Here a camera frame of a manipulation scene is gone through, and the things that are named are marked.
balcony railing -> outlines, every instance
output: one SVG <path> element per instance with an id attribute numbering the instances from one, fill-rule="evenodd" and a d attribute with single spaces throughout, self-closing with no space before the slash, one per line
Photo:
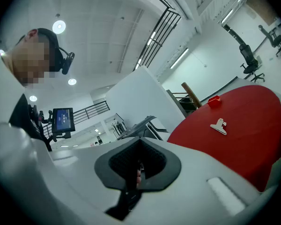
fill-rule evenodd
<path id="1" fill-rule="evenodd" d="M 97 103 L 92 106 L 78 110 L 73 113 L 74 124 L 76 125 L 80 122 L 91 119 L 92 117 L 95 117 L 108 110 L 110 110 L 110 109 L 109 109 L 109 106 L 107 105 L 106 101 L 103 101 L 101 103 Z M 44 129 L 45 137 L 49 138 L 52 135 L 52 125 L 49 124 L 49 125 L 43 126 L 43 129 Z"/>
<path id="2" fill-rule="evenodd" d="M 137 69 L 139 66 L 150 66 L 153 58 L 181 18 L 166 0 L 159 1 L 165 5 L 166 9 L 155 25 L 150 37 L 147 39 L 133 70 Z"/>

white rectangular strip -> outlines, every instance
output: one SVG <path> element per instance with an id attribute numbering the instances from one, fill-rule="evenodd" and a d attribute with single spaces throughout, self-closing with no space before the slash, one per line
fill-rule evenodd
<path id="1" fill-rule="evenodd" d="M 245 204 L 221 181 L 221 179 L 211 178 L 207 182 L 231 216 L 245 209 Z"/>

ear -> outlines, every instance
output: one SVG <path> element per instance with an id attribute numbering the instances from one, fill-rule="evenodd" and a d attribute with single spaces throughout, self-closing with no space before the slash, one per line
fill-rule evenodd
<path id="1" fill-rule="evenodd" d="M 35 38 L 36 36 L 37 36 L 37 29 L 30 30 L 30 31 L 27 33 L 27 35 L 25 35 L 24 41 L 27 42 L 27 41 L 29 41 L 30 39 Z"/>

red plastic container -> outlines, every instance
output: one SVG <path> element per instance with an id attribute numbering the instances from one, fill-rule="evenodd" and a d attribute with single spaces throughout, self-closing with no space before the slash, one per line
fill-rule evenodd
<path id="1" fill-rule="evenodd" d="M 210 98 L 207 103 L 211 108 L 217 107 L 221 104 L 221 98 L 220 96 L 214 96 Z"/>

blue screen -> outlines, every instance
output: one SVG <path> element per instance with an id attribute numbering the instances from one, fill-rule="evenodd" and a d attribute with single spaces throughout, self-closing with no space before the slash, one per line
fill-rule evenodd
<path id="1" fill-rule="evenodd" d="M 58 109 L 56 116 L 56 129 L 63 130 L 71 128 L 70 110 Z"/>

